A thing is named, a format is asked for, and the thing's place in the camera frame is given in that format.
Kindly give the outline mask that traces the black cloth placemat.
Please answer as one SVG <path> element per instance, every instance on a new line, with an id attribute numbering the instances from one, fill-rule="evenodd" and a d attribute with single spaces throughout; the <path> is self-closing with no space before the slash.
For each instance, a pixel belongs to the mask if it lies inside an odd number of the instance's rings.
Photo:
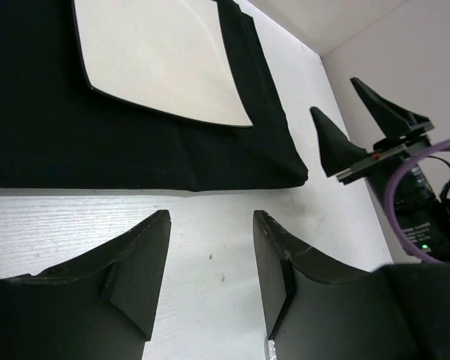
<path id="1" fill-rule="evenodd" d="M 0 188 L 227 191 L 302 186 L 254 20 L 217 2 L 251 127 L 181 120 L 86 82 L 72 1 L 0 1 Z"/>

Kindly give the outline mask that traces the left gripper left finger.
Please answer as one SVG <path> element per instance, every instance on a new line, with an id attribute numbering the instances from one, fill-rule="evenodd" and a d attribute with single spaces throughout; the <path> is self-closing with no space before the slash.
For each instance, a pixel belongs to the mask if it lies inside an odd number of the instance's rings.
<path id="1" fill-rule="evenodd" d="M 39 274 L 0 279 L 0 359 L 141 359 L 170 233 L 170 213 L 156 211 Z"/>

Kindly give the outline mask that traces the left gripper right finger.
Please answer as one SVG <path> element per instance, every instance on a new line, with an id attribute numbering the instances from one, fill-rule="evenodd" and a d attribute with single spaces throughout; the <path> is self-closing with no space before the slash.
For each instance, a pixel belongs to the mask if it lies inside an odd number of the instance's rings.
<path id="1" fill-rule="evenodd" d="M 267 337 L 279 359 L 450 359 L 450 264 L 366 272 L 253 214 Z"/>

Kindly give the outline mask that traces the square white plate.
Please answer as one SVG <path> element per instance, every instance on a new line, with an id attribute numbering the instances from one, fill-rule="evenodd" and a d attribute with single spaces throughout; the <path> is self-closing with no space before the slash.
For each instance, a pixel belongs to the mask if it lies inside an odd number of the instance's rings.
<path id="1" fill-rule="evenodd" d="M 74 1 L 89 86 L 195 122 L 249 128 L 216 1 Z"/>

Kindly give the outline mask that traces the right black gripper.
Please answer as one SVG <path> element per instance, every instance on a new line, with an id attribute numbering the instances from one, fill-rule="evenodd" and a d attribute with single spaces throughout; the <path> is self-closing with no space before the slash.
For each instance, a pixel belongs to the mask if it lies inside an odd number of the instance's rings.
<path id="1" fill-rule="evenodd" d="M 428 117 L 381 97 L 359 78 L 353 77 L 350 82 L 384 135 L 400 138 L 380 140 L 368 153 L 350 142 L 324 112 L 312 106 L 310 114 L 318 137 L 321 165 L 328 177 L 336 175 L 344 185 L 372 178 L 384 185 L 405 161 L 431 146 L 428 132 L 434 125 Z"/>

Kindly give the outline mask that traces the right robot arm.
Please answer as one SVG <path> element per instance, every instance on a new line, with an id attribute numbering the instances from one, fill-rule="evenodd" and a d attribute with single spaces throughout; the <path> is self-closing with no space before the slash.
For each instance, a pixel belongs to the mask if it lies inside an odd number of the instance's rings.
<path id="1" fill-rule="evenodd" d="M 434 125 L 428 117 L 386 100 L 360 79 L 353 77 L 351 83 L 385 137 L 367 151 L 350 142 L 322 110 L 311 107 L 325 174 L 344 185 L 365 179 L 380 206 L 393 205 L 400 229 L 418 251 L 450 263 L 450 179 L 435 194 L 421 167 L 414 165 L 386 199 L 386 186 L 399 166 L 432 146 L 428 132 Z M 450 162 L 444 164 L 450 169 Z"/>

